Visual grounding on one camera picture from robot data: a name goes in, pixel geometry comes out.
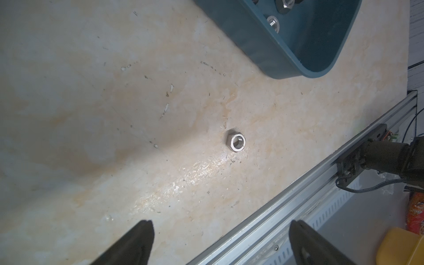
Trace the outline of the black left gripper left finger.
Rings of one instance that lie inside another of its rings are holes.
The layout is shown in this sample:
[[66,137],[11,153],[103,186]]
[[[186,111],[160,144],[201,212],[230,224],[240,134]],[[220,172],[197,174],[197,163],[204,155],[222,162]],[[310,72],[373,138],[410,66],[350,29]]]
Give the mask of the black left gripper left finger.
[[154,238],[153,222],[142,220],[94,260],[92,265],[146,265]]

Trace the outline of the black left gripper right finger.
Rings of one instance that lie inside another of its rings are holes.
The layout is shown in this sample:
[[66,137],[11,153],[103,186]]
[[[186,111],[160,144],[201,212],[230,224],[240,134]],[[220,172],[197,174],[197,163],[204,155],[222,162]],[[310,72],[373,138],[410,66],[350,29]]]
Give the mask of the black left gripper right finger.
[[289,241],[297,265],[354,265],[306,222],[292,220]]

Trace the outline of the silver hex nut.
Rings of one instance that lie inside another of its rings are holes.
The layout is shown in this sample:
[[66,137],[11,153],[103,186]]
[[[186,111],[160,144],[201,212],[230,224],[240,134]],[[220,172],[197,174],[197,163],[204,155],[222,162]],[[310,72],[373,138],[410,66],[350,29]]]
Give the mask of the silver hex nut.
[[226,145],[233,152],[241,152],[246,146],[246,138],[240,132],[229,132],[226,139]]
[[287,14],[293,9],[295,0],[275,0],[275,5],[278,13]]
[[279,33],[280,31],[280,23],[277,17],[271,15],[267,17],[268,24],[275,30],[276,33]]

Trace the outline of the teal plastic storage box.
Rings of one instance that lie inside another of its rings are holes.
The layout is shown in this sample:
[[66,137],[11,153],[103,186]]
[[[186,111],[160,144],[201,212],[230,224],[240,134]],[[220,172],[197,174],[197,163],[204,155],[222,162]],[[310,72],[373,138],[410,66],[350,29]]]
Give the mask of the teal plastic storage box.
[[[196,1],[267,76],[282,80],[327,74],[347,40],[361,1],[295,1],[287,14],[275,1]],[[268,24],[275,16],[280,31]]]

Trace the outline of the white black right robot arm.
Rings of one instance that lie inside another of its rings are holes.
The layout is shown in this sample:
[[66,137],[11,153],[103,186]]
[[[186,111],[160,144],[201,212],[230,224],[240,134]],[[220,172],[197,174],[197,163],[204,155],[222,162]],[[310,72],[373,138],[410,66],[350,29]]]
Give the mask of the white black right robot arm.
[[424,187],[424,138],[412,143],[367,141],[361,146],[361,166],[398,175],[407,184]]

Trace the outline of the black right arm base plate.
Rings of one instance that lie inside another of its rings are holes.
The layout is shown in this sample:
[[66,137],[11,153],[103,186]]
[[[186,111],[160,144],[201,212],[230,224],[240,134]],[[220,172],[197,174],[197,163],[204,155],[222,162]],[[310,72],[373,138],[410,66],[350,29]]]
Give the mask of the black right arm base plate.
[[375,129],[362,136],[358,142],[345,151],[337,160],[336,184],[347,188],[363,171],[364,151],[366,145],[372,141],[381,141],[387,134],[387,125],[379,124]]

